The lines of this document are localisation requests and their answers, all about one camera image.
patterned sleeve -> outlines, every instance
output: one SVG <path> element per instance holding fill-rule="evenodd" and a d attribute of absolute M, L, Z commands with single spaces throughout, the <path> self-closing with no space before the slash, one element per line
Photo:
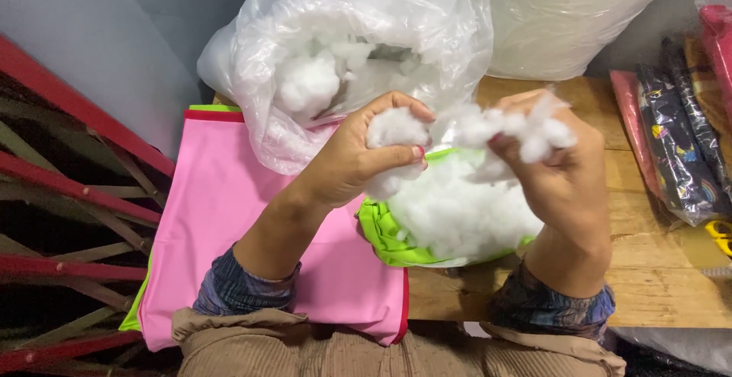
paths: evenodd
<path fill-rule="evenodd" d="M 286 310 L 295 298 L 293 284 L 300 266 L 298 263 L 285 279 L 259 278 L 242 268 L 231 246 L 206 272 L 193 309 L 206 316 L 241 316 L 263 308 Z"/>
<path fill-rule="evenodd" d="M 572 298 L 535 278 L 522 262 L 488 304 L 490 323 L 526 334 L 573 335 L 600 340 L 615 312 L 606 284 L 597 296 Z"/>

red wooden frame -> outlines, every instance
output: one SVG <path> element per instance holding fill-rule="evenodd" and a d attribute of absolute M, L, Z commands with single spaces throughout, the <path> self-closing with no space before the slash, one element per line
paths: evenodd
<path fill-rule="evenodd" d="M 121 213 L 149 221 L 160 222 L 160 213 L 153 212 L 129 201 L 121 200 L 107 193 L 85 186 L 61 174 L 32 165 L 18 157 L 0 151 L 0 173 L 39 184 L 60 194 L 77 200 L 89 201 Z"/>
<path fill-rule="evenodd" d="M 142 339 L 136 331 L 115 332 L 101 337 L 79 338 L 42 348 L 26 348 L 0 352 L 0 374 L 8 371 L 25 370 L 42 364 L 51 364 L 119 345 L 134 343 Z"/>
<path fill-rule="evenodd" d="M 95 279 L 143 280 L 146 269 L 112 266 L 99 263 L 77 263 L 59 261 L 46 257 L 25 257 L 24 255 L 0 254 L 0 275 L 11 277 L 86 277 Z"/>
<path fill-rule="evenodd" d="M 0 35 L 0 55 L 2 55 L 0 71 L 32 89 L 51 104 L 81 120 L 99 135 L 114 141 L 115 144 L 165 175 L 173 176 L 175 164 L 171 159 L 162 155 L 74 88 L 60 81 L 56 75 L 38 64 L 2 35 Z"/>

yellow object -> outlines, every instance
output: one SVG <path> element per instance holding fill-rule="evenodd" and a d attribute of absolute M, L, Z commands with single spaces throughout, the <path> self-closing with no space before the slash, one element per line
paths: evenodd
<path fill-rule="evenodd" d="M 717 229 L 719 226 L 726 228 L 728 233 L 720 233 Z M 714 242 L 717 243 L 722 252 L 732 257 L 732 250 L 730 250 L 730 241 L 732 241 L 732 224 L 725 221 L 710 221 L 704 226 L 706 232 L 711 235 Z"/>

pink fabric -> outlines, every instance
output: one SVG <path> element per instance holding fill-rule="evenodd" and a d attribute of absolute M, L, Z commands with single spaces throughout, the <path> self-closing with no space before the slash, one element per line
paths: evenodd
<path fill-rule="evenodd" d="M 732 9 L 722 5 L 703 6 L 699 10 L 703 27 L 701 42 L 709 55 L 719 90 L 725 99 L 727 120 L 732 119 Z"/>
<path fill-rule="evenodd" d="M 151 351 L 174 345 L 173 312 L 193 304 L 214 258 L 241 238 L 291 179 L 257 161 L 243 123 L 186 120 L 138 313 Z M 325 219 L 302 257 L 293 311 L 389 345 L 406 324 L 405 269 L 384 265 L 356 231 L 353 214 L 361 200 Z"/>
<path fill-rule="evenodd" d="M 638 112 L 638 79 L 634 73 L 613 70 L 610 71 L 610 81 L 613 83 L 615 99 L 623 115 L 625 130 L 630 137 L 630 145 L 633 147 L 633 153 L 636 154 L 636 161 L 643 174 L 645 185 L 648 186 L 651 193 L 663 200 L 665 196 L 658 185 L 651 148 L 648 140 L 645 139 L 641 114 Z"/>

